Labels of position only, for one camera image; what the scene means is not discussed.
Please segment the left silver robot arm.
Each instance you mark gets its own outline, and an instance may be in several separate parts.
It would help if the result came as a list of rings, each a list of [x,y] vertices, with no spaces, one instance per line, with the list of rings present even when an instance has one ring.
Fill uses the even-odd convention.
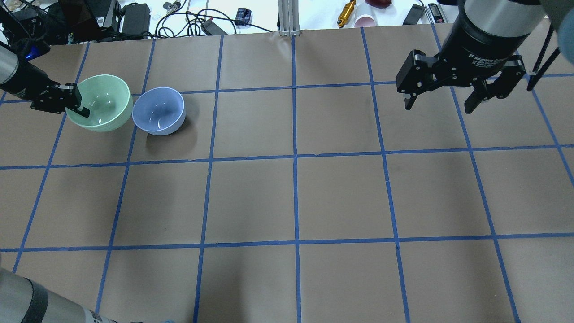
[[[6,44],[1,45],[1,89],[41,112],[63,113],[66,109],[88,117],[81,106],[82,96],[75,83],[60,84]],[[1,270],[1,321],[3,323],[110,323],[112,319],[70,299],[51,292],[43,285]]]

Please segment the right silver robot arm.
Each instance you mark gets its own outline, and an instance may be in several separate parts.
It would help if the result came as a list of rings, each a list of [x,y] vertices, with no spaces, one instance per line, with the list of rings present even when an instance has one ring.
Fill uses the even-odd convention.
[[[548,16],[562,54],[573,61],[571,0],[460,0],[458,17],[439,53],[411,51],[396,75],[396,90],[410,110],[420,94],[443,86],[472,87],[465,112],[491,98],[506,98],[525,75],[515,51]]]

